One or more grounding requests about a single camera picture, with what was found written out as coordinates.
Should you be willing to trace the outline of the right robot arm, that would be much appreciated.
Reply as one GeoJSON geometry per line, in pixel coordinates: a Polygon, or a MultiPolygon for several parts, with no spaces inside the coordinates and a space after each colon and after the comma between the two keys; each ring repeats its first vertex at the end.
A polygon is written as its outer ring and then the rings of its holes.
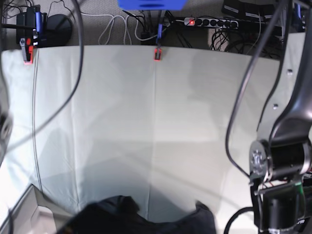
{"type": "MultiPolygon", "coordinates": [[[[80,6],[77,0],[73,0],[72,4],[74,10],[77,14],[77,25],[78,25],[78,41],[79,41],[79,65],[78,65],[78,77],[77,81],[66,101],[38,128],[36,128],[33,133],[41,132],[50,122],[52,122],[69,104],[70,100],[74,96],[82,75],[83,58],[84,58],[84,34],[83,34],[83,20],[81,15],[80,6]]],[[[9,101],[9,89],[7,82],[5,80],[3,72],[0,73],[0,161],[3,162],[4,157],[7,152],[18,148],[19,146],[26,143],[32,138],[32,134],[25,136],[21,140],[14,143],[11,147],[8,147],[10,136],[13,130],[13,118],[10,115],[10,101],[9,101]]]]}

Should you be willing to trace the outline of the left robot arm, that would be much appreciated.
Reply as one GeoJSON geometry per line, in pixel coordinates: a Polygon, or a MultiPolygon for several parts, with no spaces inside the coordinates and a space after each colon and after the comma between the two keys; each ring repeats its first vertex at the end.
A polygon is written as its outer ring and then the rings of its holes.
{"type": "Polygon", "coordinates": [[[238,210],[224,233],[242,214],[253,213],[260,234],[292,234],[306,218],[304,176],[312,168],[312,3],[281,0],[244,73],[234,101],[225,139],[229,140],[244,92],[281,12],[287,9],[283,55],[265,101],[257,138],[249,151],[252,205],[238,210]]]}

